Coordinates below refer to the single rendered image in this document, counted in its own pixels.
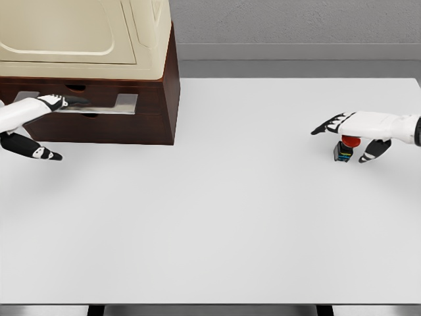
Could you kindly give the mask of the plain wooden drawer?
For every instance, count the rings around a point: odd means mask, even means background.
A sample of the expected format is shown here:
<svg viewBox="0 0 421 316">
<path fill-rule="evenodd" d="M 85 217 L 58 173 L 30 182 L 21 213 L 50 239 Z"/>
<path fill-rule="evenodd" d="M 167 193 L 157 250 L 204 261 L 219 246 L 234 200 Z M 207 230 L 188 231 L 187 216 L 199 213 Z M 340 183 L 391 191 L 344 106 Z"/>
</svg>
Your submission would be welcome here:
<svg viewBox="0 0 421 316">
<path fill-rule="evenodd" d="M 34 140 L 97 144 L 172 145 L 161 115 L 51 113 L 26 124 Z"/>
</svg>

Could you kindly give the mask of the red button switch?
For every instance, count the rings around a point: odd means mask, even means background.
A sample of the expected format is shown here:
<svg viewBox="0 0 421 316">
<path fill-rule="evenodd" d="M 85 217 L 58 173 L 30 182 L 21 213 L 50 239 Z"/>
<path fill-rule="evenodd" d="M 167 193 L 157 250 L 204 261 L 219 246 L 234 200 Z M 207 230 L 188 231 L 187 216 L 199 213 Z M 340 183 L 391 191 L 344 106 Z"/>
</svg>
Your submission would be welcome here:
<svg viewBox="0 0 421 316">
<path fill-rule="evenodd" d="M 360 143 L 361 139 L 358 137 L 342 135 L 334 147 L 334 161 L 348 162 L 353 155 L 353 149 Z"/>
</svg>

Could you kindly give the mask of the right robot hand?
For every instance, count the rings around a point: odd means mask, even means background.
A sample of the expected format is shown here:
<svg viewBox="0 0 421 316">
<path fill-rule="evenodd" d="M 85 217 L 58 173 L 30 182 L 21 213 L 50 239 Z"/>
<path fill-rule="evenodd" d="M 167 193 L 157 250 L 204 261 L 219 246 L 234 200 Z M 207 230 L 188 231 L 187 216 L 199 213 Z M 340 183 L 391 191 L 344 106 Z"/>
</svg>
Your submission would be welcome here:
<svg viewBox="0 0 421 316">
<path fill-rule="evenodd" d="M 365 163 L 377 159 L 390 148 L 392 139 L 396 139 L 395 122 L 398 118 L 397 115 L 364 111 L 341 113 L 323 122 L 311 134 L 331 132 L 341 137 L 346 135 L 371 140 L 359 158 L 359 163 Z"/>
</svg>

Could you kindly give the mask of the cream appliance housing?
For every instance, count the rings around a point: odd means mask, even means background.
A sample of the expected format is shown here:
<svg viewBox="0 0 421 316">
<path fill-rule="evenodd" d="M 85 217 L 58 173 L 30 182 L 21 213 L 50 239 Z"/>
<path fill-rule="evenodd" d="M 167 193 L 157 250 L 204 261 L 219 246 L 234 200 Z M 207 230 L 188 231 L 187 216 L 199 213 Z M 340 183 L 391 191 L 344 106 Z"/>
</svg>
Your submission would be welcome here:
<svg viewBox="0 0 421 316">
<path fill-rule="evenodd" d="M 157 80 L 169 0 L 0 0 L 0 76 Z"/>
</svg>

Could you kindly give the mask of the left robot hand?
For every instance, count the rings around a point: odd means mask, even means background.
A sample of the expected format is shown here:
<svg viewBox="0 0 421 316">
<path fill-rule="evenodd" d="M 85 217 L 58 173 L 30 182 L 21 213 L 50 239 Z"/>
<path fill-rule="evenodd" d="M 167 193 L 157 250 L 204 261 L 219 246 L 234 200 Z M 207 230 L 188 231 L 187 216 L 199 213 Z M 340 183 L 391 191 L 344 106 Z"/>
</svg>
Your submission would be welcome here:
<svg viewBox="0 0 421 316">
<path fill-rule="evenodd" d="M 7 151 L 32 159 L 61 161 L 62 155 L 31 138 L 17 134 L 15 130 L 64 107 L 89 103 L 90 100 L 83 97 L 50 94 L 27 97 L 4 105 L 0 107 L 0 146 Z"/>
</svg>

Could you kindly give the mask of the wooden drawer with silver handle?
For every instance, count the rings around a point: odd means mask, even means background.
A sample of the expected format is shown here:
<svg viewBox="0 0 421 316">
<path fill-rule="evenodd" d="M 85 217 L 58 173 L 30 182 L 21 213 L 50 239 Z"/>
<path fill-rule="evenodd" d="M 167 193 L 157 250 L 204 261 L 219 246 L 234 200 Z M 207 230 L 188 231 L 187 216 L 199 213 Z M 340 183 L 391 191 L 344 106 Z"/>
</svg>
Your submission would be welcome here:
<svg viewBox="0 0 421 316">
<path fill-rule="evenodd" d="M 156 88 L 92 86 L 81 84 L 82 91 L 65 84 L 0 84 L 0 99 L 12 103 L 20 92 L 38 92 L 41 95 L 73 95 L 91 101 L 89 105 L 74 105 L 62 113 L 80 114 L 158 114 L 159 94 Z"/>
</svg>

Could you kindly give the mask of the brown wooden cabinet body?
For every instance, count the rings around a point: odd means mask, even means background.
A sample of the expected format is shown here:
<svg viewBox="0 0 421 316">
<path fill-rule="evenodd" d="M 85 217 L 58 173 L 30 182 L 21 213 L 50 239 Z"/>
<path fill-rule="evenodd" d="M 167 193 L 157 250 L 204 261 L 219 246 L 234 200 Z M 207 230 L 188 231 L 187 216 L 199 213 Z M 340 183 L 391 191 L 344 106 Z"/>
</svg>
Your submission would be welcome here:
<svg viewBox="0 0 421 316">
<path fill-rule="evenodd" d="M 176 133 L 176 123 L 178 116 L 178 105 L 180 100 L 180 76 L 178 71 L 178 59 L 176 53 L 176 42 L 174 35 L 174 27 L 172 24 L 172 33 L 170 37 L 169 50 L 166 56 L 166 63 L 164 66 L 163 76 L 157 80 L 117 80 L 117 79 L 89 79 L 89 78 L 36 78 L 36 77 L 8 77 L 0 76 L 0 84 L 65 84 L 69 88 L 75 88 L 82 91 L 81 84 L 89 84 L 92 86 L 118 86 L 118 87 L 142 87 L 142 88 L 156 88 L 159 94 L 160 112 L 156 115 L 161 115 L 166 129 L 171 133 L 174 140 Z M 27 97 L 42 96 L 38 92 L 20 92 L 16 99 L 12 102 L 17 102 Z M 0 107 L 8 105 L 0 99 Z M 59 109 L 52 113 L 61 113 Z M 96 117 L 99 114 L 83 114 L 87 117 Z M 31 135 L 25 129 L 25 125 L 17 128 L 15 132 L 25 137 L 31 138 Z"/>
</svg>

